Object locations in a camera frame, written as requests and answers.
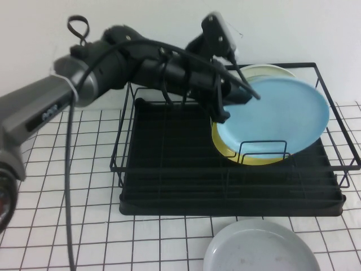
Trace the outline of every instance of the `yellow plate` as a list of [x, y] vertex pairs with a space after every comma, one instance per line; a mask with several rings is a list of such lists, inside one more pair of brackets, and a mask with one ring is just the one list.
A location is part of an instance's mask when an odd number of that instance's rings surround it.
[[[292, 72], [290, 72], [287, 69], [280, 68], [275, 65], [270, 64], [256, 64], [256, 65], [249, 65], [246, 67], [243, 67], [241, 69], [244, 77], [247, 79], [247, 81], [251, 82], [253, 80], [256, 80], [258, 78], [262, 78], [265, 76], [290, 76], [290, 77], [296, 77]], [[236, 71], [232, 71], [232, 74], [235, 76], [238, 76], [238, 73]]]
[[213, 140], [213, 143], [214, 143], [214, 146], [216, 147], [216, 149], [224, 157], [226, 157], [236, 163], [238, 161], [238, 156], [240, 156], [238, 163], [244, 164], [244, 165], [268, 165], [268, 164], [276, 163], [278, 161], [283, 160], [283, 158], [261, 159], [261, 158], [254, 158], [254, 157], [250, 157], [250, 156], [246, 155], [242, 162], [243, 155], [242, 154], [239, 155], [238, 153], [235, 153], [234, 151], [230, 150], [226, 144], [223, 143], [223, 141], [219, 137], [216, 125], [212, 125], [212, 140]]

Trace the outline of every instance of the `blue plate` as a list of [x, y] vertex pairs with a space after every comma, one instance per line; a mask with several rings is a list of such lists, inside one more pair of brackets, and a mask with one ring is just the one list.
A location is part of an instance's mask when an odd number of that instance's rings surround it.
[[329, 107], [311, 85], [290, 77], [264, 77], [251, 82], [261, 100], [225, 106], [231, 117], [217, 123], [222, 141], [235, 152], [261, 159], [295, 154], [320, 138], [329, 120]]

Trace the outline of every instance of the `wire dish rack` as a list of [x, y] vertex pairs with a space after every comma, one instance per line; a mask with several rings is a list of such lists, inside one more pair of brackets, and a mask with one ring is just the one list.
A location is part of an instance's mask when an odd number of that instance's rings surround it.
[[[349, 187], [348, 171], [361, 168], [360, 157], [315, 63], [275, 64], [313, 68], [352, 158], [341, 156], [329, 128], [307, 149], [283, 160], [244, 165], [250, 154], [234, 153], [239, 163], [213, 145], [209, 116], [194, 102], [146, 102], [146, 88], [128, 84], [111, 171], [119, 177], [120, 212], [126, 215], [338, 216]], [[130, 118], [126, 119], [130, 104]], [[330, 142], [325, 150], [323, 141]]]

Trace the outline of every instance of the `white tiled surface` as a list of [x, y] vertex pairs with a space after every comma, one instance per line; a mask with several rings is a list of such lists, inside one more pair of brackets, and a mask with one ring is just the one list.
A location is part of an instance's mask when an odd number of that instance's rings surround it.
[[[361, 153], [361, 124], [355, 119], [361, 118], [361, 106], [354, 103], [338, 109]], [[344, 189], [347, 201], [340, 217], [122, 215], [118, 210], [118, 179], [109, 172], [119, 116], [119, 110], [80, 111], [75, 115], [71, 200], [78, 270], [201, 271], [212, 237], [225, 226], [245, 219], [265, 219], [295, 231], [315, 253], [322, 271], [361, 270], [359, 172], [349, 176], [350, 187]], [[0, 270], [68, 270], [63, 193], [66, 121], [67, 113], [63, 112], [27, 143], [30, 147], [23, 148], [28, 178], [20, 184], [15, 215], [0, 235]], [[334, 120], [329, 129], [347, 159], [346, 142]], [[337, 164], [327, 134], [323, 142], [329, 146], [331, 163]]]

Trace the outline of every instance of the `black cable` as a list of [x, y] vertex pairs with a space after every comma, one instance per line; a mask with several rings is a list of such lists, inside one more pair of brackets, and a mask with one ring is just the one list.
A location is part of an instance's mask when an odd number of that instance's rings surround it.
[[186, 101], [187, 101], [187, 92], [185, 91], [183, 96], [182, 96], [182, 102], [181, 102], [181, 106], [184, 107], [186, 105]]
[[[86, 24], [86, 30], [85, 33], [82, 35], [79, 32], [77, 32], [71, 25], [72, 21], [82, 21], [83, 23]], [[90, 27], [89, 27], [89, 22], [88, 20], [81, 15], [74, 15], [74, 16], [70, 16], [68, 18], [68, 29], [70, 32], [72, 32], [72, 34], [76, 37], [78, 37], [80, 39], [80, 45], [86, 44], [86, 37], [89, 35], [89, 31], [90, 31]]]
[[72, 217], [71, 217], [71, 200], [70, 200], [70, 152], [71, 152], [71, 141], [72, 141], [72, 122], [74, 115], [76, 99], [74, 93], [71, 97], [70, 109], [69, 109], [69, 118], [68, 118], [68, 127], [67, 127], [67, 140], [65, 143], [65, 224], [67, 227], [67, 246], [68, 246], [68, 257], [69, 257], [69, 266], [71, 271], [76, 271], [74, 264], [74, 254], [73, 254], [73, 241], [72, 241]]
[[170, 97], [169, 97], [169, 95], [168, 95], [168, 91], [167, 91], [167, 85], [166, 85], [166, 83], [165, 83], [165, 70], [167, 69], [167, 65], [168, 65], [168, 63], [169, 63], [169, 58], [167, 58], [165, 61], [164, 61], [164, 68], [163, 68], [163, 70], [162, 70], [162, 85], [161, 85], [161, 91], [162, 91], [162, 94], [163, 94], [163, 97], [164, 97], [164, 99], [165, 99], [165, 102], [167, 103], [167, 104], [169, 104], [170, 106], [173, 106], [174, 105], [174, 103], [173, 103], [173, 101], [170, 99]]
[[134, 45], [152, 45], [152, 46], [158, 46], [158, 47], [163, 47], [165, 49], [168, 49], [170, 51], [176, 52], [179, 55], [182, 55], [183, 57], [187, 58], [188, 60], [195, 60], [197, 62], [199, 62], [200, 64], [208, 67], [209, 69], [217, 72], [219, 75], [221, 75], [221, 77], [225, 80], [229, 80], [232, 83], [242, 87], [244, 90], [246, 90], [248, 93], [250, 93], [252, 96], [254, 96], [256, 99], [260, 99], [261, 97], [246, 83], [242, 82], [241, 80], [239, 80], [237, 77], [233, 76], [232, 74], [230, 74], [227, 70], [222, 69], [222, 68], [218, 68], [214, 65], [212, 65], [211, 63], [207, 62], [206, 60], [202, 59], [201, 57], [189, 53], [186, 50], [183, 50], [181, 48], [178, 48], [176, 46], [167, 44], [167, 43], [163, 43], [160, 41], [153, 41], [153, 40], [136, 40], [136, 41], [125, 41], [125, 42], [120, 42], [117, 43], [115, 45], [113, 45], [112, 47], [110, 47], [107, 51], [105, 51], [104, 53], [102, 53], [94, 62], [91, 66], [88, 67], [88, 69], [85, 71], [85, 73], [82, 75], [78, 86], [77, 86], [77, 90], [80, 90], [83, 87], [83, 84], [85, 82], [85, 80], [87, 79], [88, 75], [93, 71], [93, 69], [96, 68], [97, 65], [100, 64], [101, 61], [103, 61], [104, 58], [106, 58], [109, 54], [113, 53], [116, 50], [119, 49], [124, 49], [126, 46], [134, 46]]
[[241, 69], [238, 67], [237, 62], [234, 61], [234, 62], [232, 62], [232, 64], [233, 64], [234, 69], [235, 69], [236, 72], [238, 73], [239, 77], [241, 77], [242, 81], [243, 81], [245, 84], [249, 85], [249, 83], [248, 83], [247, 79], [244, 77]]

